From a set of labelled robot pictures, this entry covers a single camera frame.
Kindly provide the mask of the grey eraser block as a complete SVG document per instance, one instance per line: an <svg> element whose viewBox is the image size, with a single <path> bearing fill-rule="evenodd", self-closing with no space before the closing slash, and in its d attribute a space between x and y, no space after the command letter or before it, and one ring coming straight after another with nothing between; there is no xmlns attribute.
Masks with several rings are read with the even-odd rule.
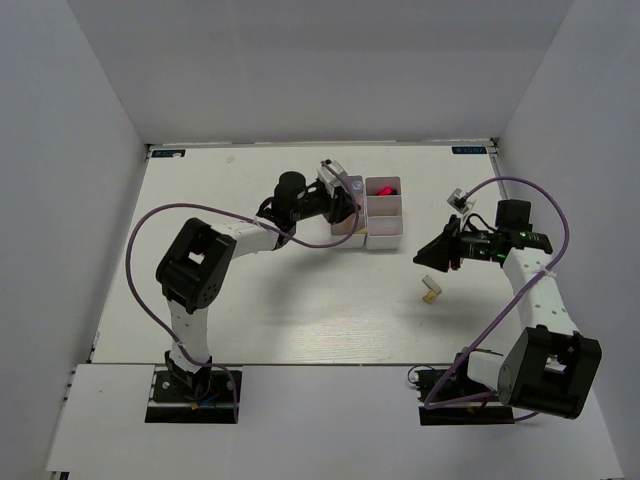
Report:
<svg viewBox="0 0 640 480"><path fill-rule="evenodd" d="M442 292L441 286L429 275L425 275L422 278L422 283L425 285L427 292L433 295L440 295Z"/></svg>

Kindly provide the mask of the pink black highlighter marker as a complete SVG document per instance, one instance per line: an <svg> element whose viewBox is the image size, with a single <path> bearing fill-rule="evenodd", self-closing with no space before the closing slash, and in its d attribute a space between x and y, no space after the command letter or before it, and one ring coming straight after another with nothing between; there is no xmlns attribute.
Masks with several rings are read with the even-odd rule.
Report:
<svg viewBox="0 0 640 480"><path fill-rule="evenodd" d="M397 195L397 194L398 194L397 190L394 189L394 188L391 188L390 186L382 188L377 193L378 196L394 196L394 195Z"/></svg>

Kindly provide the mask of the small tan eraser block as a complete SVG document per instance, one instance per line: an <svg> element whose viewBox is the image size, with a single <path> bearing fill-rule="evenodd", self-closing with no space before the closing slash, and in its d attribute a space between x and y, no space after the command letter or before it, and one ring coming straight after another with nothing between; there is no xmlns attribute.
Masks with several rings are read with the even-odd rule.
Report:
<svg viewBox="0 0 640 480"><path fill-rule="evenodd" d="M422 300L427 304L432 304L437 298L438 294L433 291L428 291L423 297Z"/></svg>

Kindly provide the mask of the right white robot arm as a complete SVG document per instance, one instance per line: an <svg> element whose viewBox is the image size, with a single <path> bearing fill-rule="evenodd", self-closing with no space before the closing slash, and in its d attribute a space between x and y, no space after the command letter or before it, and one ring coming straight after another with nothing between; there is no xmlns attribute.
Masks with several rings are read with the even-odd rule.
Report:
<svg viewBox="0 0 640 480"><path fill-rule="evenodd" d="M457 403L497 400L506 407L576 419L581 414L602 358L595 339L583 336L570 318L549 265L549 238L534 231L531 204L501 200L495 225L470 226L453 215L442 233L414 256L417 265L440 272L465 260L500 265L509 280L522 331L508 353L473 345L425 393L424 406L439 410Z"/></svg>

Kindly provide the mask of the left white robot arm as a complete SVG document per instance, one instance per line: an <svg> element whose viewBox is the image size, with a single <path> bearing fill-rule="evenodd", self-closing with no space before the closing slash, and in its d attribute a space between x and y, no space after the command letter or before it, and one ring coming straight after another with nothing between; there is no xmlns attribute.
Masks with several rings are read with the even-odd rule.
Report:
<svg viewBox="0 0 640 480"><path fill-rule="evenodd" d="M160 261L156 280L177 335L165 353L166 366L188 398L202 398L211 387L208 308L220 294L231 261L282 248L302 220L321 216L330 225L353 222L361 213L354 182L337 165L321 166L311 184L289 171L280 175L255 220L214 226L198 218L185 222Z"/></svg>

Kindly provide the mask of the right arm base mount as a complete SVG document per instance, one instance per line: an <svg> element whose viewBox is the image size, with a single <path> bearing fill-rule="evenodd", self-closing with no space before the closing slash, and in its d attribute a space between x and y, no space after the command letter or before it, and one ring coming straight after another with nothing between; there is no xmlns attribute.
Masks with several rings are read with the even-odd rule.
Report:
<svg viewBox="0 0 640 480"><path fill-rule="evenodd" d="M417 393L419 420L421 426L490 426L511 425L515 423L513 410L503 406L496 396L482 398L472 402L461 402L439 409L428 410L424 402L444 375L446 367L418 365L407 372L407 382ZM462 371L454 374L434 396L432 403L441 403L478 394L488 394L484 385L469 380Z"/></svg>

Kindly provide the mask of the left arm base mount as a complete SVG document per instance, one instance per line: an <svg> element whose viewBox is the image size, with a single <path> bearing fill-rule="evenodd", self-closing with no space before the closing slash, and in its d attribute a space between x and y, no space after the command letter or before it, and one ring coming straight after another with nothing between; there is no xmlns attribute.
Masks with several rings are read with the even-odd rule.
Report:
<svg viewBox="0 0 640 480"><path fill-rule="evenodd" d="M235 424L232 383L212 370L202 387L191 391L166 368L156 368L146 407L146 424Z"/></svg>

